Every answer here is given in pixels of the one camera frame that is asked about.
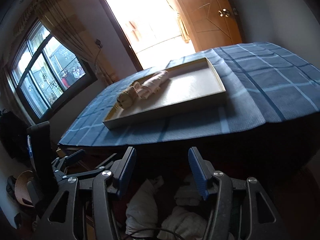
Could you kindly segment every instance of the woven basket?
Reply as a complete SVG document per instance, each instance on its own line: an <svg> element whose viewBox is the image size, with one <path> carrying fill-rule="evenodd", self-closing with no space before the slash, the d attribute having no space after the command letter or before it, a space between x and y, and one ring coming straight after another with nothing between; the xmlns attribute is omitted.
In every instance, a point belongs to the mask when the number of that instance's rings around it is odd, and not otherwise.
<svg viewBox="0 0 320 240"><path fill-rule="evenodd" d="M16 196L17 201L26 207L33 207L32 205L27 204L26 201L32 203L28 189L27 183L33 178L32 171L24 171L17 178L16 184L14 186L14 194Z"/></svg>

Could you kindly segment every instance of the curtain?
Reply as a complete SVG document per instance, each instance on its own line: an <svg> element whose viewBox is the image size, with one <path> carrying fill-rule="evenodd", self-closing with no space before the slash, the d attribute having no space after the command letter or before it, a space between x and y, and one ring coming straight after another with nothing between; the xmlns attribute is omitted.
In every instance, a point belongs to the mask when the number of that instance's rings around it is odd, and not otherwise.
<svg viewBox="0 0 320 240"><path fill-rule="evenodd" d="M16 94L12 80L9 76L9 69L7 65L4 65L3 58L0 61L0 101L1 105L9 111L12 111L17 117L23 120L28 126L35 123L25 110L18 95Z"/></svg>
<svg viewBox="0 0 320 240"><path fill-rule="evenodd" d="M179 25L179 28L180 28L180 32L181 32L182 38L185 41L185 43L189 43L189 41L190 41L189 33L187 31L186 26L183 23L181 15L180 15L180 13L179 13L174 1L173 0L166 0L166 1L169 4L169 6L172 8L172 10L174 10L177 13L177 22L178 22L178 25Z"/></svg>
<svg viewBox="0 0 320 240"><path fill-rule="evenodd" d="M13 35L14 38L16 38L19 34L22 33L24 28L26 27L27 21L29 20L32 12L34 11L35 7L37 6L38 3L40 3L43 0L32 0L32 2L29 4L28 8L25 9L23 12L23 15L20 17L19 21L13 28Z"/></svg>
<svg viewBox="0 0 320 240"><path fill-rule="evenodd" d="M36 6L35 13L62 45L81 59L96 63L96 75L106 86L119 80L67 0L43 0Z"/></svg>

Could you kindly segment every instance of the wooden door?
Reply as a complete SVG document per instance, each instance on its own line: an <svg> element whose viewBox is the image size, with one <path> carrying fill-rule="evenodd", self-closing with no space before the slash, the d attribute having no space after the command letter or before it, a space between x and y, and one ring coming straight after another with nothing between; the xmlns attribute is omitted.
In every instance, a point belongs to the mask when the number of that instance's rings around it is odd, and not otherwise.
<svg viewBox="0 0 320 240"><path fill-rule="evenodd" d="M239 28L228 0L176 0L196 51L241 43ZM227 9L230 17L221 17Z"/></svg>

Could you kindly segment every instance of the tray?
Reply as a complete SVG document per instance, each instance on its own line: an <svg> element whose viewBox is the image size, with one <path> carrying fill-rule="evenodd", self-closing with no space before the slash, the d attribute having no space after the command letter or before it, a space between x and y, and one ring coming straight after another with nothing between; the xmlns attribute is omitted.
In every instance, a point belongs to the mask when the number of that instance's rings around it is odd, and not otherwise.
<svg viewBox="0 0 320 240"><path fill-rule="evenodd" d="M160 86L157 93L148 99L138 98L133 106L125 110L116 103L103 120L104 125L112 129L225 102L226 90L207 58L177 65L166 71L169 72L169 79ZM142 84L150 77L152 75L136 81Z"/></svg>

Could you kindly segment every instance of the white cloth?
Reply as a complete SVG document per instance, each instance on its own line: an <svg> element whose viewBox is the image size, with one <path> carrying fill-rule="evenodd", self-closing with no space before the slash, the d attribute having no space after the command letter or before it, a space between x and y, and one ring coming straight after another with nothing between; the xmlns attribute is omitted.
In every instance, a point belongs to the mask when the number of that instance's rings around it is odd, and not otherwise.
<svg viewBox="0 0 320 240"><path fill-rule="evenodd" d="M169 78L169 73L166 70L154 74L146 80L140 89L137 89L137 94L140 98L147 99L152 93L160 89L160 85Z"/></svg>
<svg viewBox="0 0 320 240"><path fill-rule="evenodd" d="M174 196L176 204L178 206L198 206L202 197L198 192L192 173L185 177L184 182L189 183L189 185L181 186L177 190Z"/></svg>
<svg viewBox="0 0 320 240"><path fill-rule="evenodd" d="M207 221L201 216L176 206L172 214L162 222L161 228L171 230L185 240L201 240L206 226ZM157 237L162 240L176 239L173 234L165 231L160 231Z"/></svg>
<svg viewBox="0 0 320 240"><path fill-rule="evenodd" d="M127 216L125 233L127 235L139 229L156 227L158 223L158 209L153 195L163 183L161 176L155 180L146 179L127 204L127 210L125 212ZM152 237L153 234L154 232L151 230L136 233L134 236Z"/></svg>

